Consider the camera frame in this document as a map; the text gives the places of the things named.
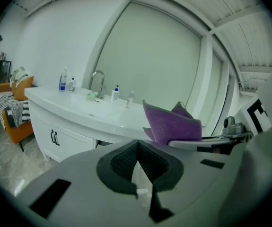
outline white countertop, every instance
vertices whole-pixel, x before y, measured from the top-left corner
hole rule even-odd
[[[61,92],[57,88],[32,87],[25,89],[29,100],[69,121],[120,136],[149,140],[143,127],[149,127],[142,105],[125,107],[125,100],[110,102],[110,96],[96,101],[86,100],[90,90],[76,88]]]

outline cabinet door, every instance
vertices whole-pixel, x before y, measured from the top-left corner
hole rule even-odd
[[[61,162],[64,160],[61,146],[53,143],[55,134],[54,124],[36,112],[34,112],[34,119],[36,123],[35,136],[40,149],[55,161]]]
[[[97,140],[77,134],[57,124],[54,125],[57,132],[56,140],[65,158],[96,148]]]

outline floor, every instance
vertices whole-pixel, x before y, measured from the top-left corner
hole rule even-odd
[[[22,145],[24,152],[18,144],[10,141],[0,122],[0,187],[14,196],[32,180],[58,164],[53,159],[49,162],[44,159],[34,135],[23,140]],[[132,182],[138,188],[138,203],[149,213],[152,184],[139,163],[135,166]]]

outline striped blanket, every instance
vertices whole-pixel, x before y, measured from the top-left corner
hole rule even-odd
[[[3,129],[5,129],[5,124],[2,117],[3,110],[5,110],[5,115],[11,128],[19,127],[23,123],[31,120],[28,109],[28,101],[15,100],[12,92],[0,93],[0,120]]]

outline cabinet handle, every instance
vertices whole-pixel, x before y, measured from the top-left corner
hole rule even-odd
[[[57,132],[55,132],[55,134],[54,134],[54,143],[57,145],[57,146],[59,146],[60,144],[58,144],[58,142],[57,142],[57,140],[56,140],[56,135],[57,135]]]
[[[51,132],[51,139],[52,139],[52,142],[53,143],[55,143],[54,141],[53,141],[53,137],[52,137],[52,134],[54,133],[54,131],[52,130],[52,132]]]

